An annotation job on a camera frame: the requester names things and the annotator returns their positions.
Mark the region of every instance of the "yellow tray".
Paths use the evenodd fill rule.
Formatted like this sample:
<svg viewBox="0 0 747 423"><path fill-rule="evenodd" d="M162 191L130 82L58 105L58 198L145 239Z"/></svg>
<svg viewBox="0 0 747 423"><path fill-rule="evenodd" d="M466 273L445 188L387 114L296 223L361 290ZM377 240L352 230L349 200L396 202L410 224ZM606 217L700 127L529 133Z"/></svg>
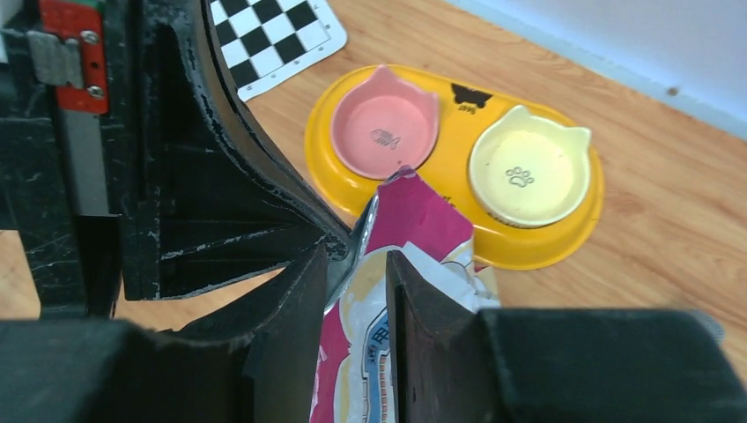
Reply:
<svg viewBox="0 0 747 423"><path fill-rule="evenodd" d="M602 163L593 146L589 151L592 175L586 198L571 215L549 226L520 229L498 222L472 196L467 175L470 151L477 138L513 106L523 104L533 114L565 126L574 126L571 119L546 106L475 87L471 89L492 95L483 108L467 102L457 104L452 84L469 85L405 66L389 68L399 78L440 97L439 138L418 174L474 224L477 260L504 269L537 269L570 256L591 235L602 211L604 192ZM364 210L381 181L354 174L337 158L332 150L330 124L337 103L375 69L367 66L354 70L330 86L314 105L305 135L307 164L317 189L332 204L355 216Z"/></svg>

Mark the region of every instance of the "screw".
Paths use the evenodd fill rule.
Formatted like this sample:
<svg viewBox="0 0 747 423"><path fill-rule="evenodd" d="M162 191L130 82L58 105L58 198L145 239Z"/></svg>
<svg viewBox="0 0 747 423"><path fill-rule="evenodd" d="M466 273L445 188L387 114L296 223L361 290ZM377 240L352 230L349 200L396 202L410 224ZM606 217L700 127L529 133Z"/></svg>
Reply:
<svg viewBox="0 0 747 423"><path fill-rule="evenodd" d="M88 91L88 95L90 95L94 99L104 98L104 90L102 90L101 87L98 85L89 86L87 91Z"/></svg>
<svg viewBox="0 0 747 423"><path fill-rule="evenodd" d="M80 33L80 37L83 39L83 41L87 42L88 44L99 44L99 35L95 33L94 31L82 31Z"/></svg>

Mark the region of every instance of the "wooden floor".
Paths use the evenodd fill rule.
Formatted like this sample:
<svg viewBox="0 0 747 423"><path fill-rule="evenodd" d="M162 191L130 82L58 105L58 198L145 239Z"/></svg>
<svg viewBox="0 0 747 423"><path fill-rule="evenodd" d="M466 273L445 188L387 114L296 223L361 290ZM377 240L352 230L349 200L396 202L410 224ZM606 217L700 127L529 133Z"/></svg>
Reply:
<svg viewBox="0 0 747 423"><path fill-rule="evenodd" d="M607 182L602 220L562 263L497 271L505 305L701 308L724 324L724 348L747 377L747 143L439 0L330 2L347 47L249 102L304 176L314 101L360 66L416 66L557 108L594 133ZM259 282L185 301L123 302L118 316L178 328ZM38 311L18 236L0 234L0 317Z"/></svg>

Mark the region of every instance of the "red plastic part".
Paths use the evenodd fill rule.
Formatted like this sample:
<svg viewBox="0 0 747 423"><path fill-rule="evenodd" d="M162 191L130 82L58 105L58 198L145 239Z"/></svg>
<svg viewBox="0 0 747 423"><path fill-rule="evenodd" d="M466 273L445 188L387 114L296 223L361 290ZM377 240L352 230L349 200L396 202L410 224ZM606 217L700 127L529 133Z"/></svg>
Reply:
<svg viewBox="0 0 747 423"><path fill-rule="evenodd" d="M104 32L99 11L91 6L63 0L40 0L39 7L46 32L57 35L62 41L75 38L80 42L85 86L96 85L104 93L101 99L94 99L85 88L58 86L57 103L60 108L100 115L107 113L107 62L104 57ZM94 31L99 36L99 42L88 44L83 41L80 36L83 31Z"/></svg>

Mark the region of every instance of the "pink bowl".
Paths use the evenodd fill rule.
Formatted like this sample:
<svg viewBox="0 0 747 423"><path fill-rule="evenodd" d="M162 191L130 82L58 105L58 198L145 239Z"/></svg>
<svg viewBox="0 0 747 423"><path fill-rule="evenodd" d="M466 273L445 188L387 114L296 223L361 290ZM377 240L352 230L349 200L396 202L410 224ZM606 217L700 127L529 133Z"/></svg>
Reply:
<svg viewBox="0 0 747 423"><path fill-rule="evenodd" d="M351 171L384 180L428 159L439 132L439 98L387 66L351 89L332 115L332 148Z"/></svg>

